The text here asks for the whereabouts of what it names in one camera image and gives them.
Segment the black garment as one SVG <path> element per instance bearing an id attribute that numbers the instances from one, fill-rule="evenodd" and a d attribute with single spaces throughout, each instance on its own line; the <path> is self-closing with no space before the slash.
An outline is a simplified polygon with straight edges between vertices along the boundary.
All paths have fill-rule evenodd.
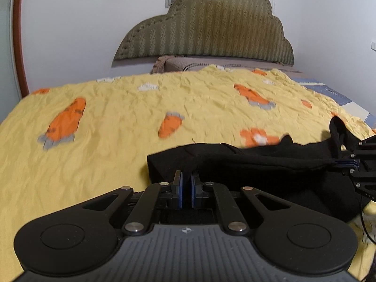
<path id="1" fill-rule="evenodd" d="M 228 144 L 196 143 L 147 156 L 152 183 L 172 180 L 176 171 L 222 183 L 236 191 L 255 187 L 314 211 L 350 222 L 370 203 L 355 191 L 349 177 L 333 170 L 348 159 L 360 139 L 339 117 L 329 123 L 330 137 L 301 145 L 289 135 L 275 145 L 236 148 Z"/>

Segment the yellow carrot print blanket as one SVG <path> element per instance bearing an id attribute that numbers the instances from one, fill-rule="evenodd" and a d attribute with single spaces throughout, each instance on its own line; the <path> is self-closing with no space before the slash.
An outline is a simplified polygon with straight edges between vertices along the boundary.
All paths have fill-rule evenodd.
<path id="1" fill-rule="evenodd" d="M 1 280 L 22 273 L 15 234 L 34 218 L 123 185 L 149 184 L 147 156 L 191 143 L 261 146 L 290 135 L 329 137 L 340 117 L 374 134 L 332 98 L 278 69 L 229 69 L 103 78 L 41 89 L 1 123 Z"/>

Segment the brown pillow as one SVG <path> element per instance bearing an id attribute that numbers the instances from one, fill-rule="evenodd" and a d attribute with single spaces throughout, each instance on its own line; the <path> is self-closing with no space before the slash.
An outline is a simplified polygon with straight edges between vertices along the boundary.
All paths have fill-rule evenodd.
<path id="1" fill-rule="evenodd" d="M 164 55 L 157 58 L 152 68 L 152 74 L 164 73 L 165 65 L 169 59 L 175 58 L 174 55 Z"/>

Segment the olive cloud shaped headboard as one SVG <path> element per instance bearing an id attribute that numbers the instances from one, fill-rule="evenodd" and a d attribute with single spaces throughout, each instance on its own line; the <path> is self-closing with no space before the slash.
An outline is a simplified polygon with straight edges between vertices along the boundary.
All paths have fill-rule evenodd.
<path id="1" fill-rule="evenodd" d="M 134 26 L 114 59 L 194 55 L 294 64 L 291 43 L 269 0 L 175 0 Z"/>

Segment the frosted glass door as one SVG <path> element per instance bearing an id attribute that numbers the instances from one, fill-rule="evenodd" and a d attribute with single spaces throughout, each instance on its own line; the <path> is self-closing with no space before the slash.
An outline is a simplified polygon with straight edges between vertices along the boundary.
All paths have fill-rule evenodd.
<path id="1" fill-rule="evenodd" d="M 13 47 L 14 0 L 1 0 L 0 5 L 0 119 L 3 122 L 21 100 L 21 92 Z"/>

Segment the red brown door frame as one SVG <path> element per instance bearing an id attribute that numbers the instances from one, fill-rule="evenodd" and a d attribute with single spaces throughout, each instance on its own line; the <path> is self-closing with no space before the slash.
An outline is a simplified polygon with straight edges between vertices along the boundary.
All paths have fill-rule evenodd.
<path id="1" fill-rule="evenodd" d="M 12 11 L 12 35 L 13 35 L 13 51 L 15 60 L 15 72 L 19 83 L 21 97 L 29 95 L 29 87 L 27 84 L 24 59 L 22 53 L 22 28 L 21 28 L 21 10 L 22 0 L 13 0 Z"/>

